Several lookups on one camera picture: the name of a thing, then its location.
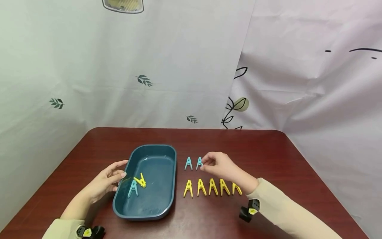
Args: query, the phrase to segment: sleeve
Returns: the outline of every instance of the sleeve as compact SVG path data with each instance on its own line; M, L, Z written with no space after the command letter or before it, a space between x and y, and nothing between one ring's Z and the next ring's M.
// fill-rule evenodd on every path
M260 201L260 213L270 222L294 238L341 239L330 227L305 208L295 203L281 190L265 179L259 178L259 185L247 195Z
M83 220L56 219L49 226L42 239L79 239L76 231L83 224Z

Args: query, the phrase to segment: left hand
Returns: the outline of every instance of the left hand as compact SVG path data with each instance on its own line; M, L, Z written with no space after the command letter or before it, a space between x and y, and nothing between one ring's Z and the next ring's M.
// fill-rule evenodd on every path
M95 203L100 200L106 193L117 191L118 183L126 176L126 172L117 169L127 163L128 160L115 162L102 170L79 194L90 200L90 203Z

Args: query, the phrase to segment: white curtain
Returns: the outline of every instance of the white curtain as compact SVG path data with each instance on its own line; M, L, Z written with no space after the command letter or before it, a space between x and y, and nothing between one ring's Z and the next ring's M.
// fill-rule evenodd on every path
M0 7L0 229L88 130L109 126L283 131L367 235L382 234L381 1Z
M94 127L219 128L255 0L0 3L0 229Z
M370 238L382 227L382 2L257 0L221 128L287 134Z

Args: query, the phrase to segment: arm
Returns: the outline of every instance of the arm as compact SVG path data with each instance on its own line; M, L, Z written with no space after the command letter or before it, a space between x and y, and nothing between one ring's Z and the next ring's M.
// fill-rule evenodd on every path
M125 165L127 160L115 162L102 170L68 204L60 219L54 220L42 239L77 239L77 229L84 224L90 206L100 200L107 192L116 191L119 182L126 176L123 170L116 169Z
M260 213L294 238L341 239L330 227L295 203L265 179L251 176L235 165L228 155L210 152L203 157L201 169L235 182L248 199L260 201Z

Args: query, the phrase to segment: wooden table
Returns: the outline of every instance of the wooden table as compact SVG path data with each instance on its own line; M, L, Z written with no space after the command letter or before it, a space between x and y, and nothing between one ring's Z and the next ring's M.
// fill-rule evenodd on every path
M87 183L112 162L128 159L143 144L169 144L177 151L176 199L170 213L159 221L128 222L112 210L112 196L92 209L89 220L106 228L105 239L120 238L286 238L260 214L251 223L239 219L247 198L196 197L197 180L208 190L210 176L200 170L184 171L187 157L196 163L209 151L222 151L241 168L263 177L311 211L344 239L367 238L325 186L288 137L273 130L191 130L95 128L89 131L41 188L0 233L0 239L40 239L49 224ZM194 198L183 198L188 179Z

